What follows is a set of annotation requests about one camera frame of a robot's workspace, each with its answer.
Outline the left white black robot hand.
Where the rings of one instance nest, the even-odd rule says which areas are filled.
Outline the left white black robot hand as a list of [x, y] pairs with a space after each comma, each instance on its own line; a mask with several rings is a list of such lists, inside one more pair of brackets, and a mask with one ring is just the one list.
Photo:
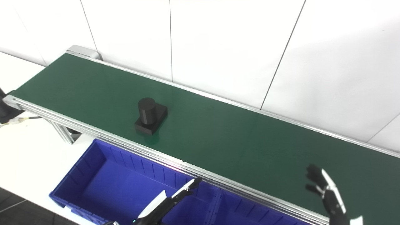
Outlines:
[[167, 196], [161, 191], [139, 214], [133, 225], [159, 225], [162, 219], [186, 196], [193, 194], [192, 189], [198, 188], [201, 177], [193, 178], [179, 188], [173, 195]]

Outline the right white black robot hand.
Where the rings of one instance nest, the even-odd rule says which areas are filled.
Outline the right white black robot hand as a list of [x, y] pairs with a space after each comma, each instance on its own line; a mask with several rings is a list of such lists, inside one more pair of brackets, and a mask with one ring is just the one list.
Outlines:
[[330, 175], [323, 168], [310, 164], [307, 166], [306, 171], [306, 177], [314, 182], [314, 184], [306, 184], [305, 188], [321, 197], [324, 208], [329, 215], [330, 225], [364, 224], [363, 216], [354, 219], [348, 218], [340, 191]]

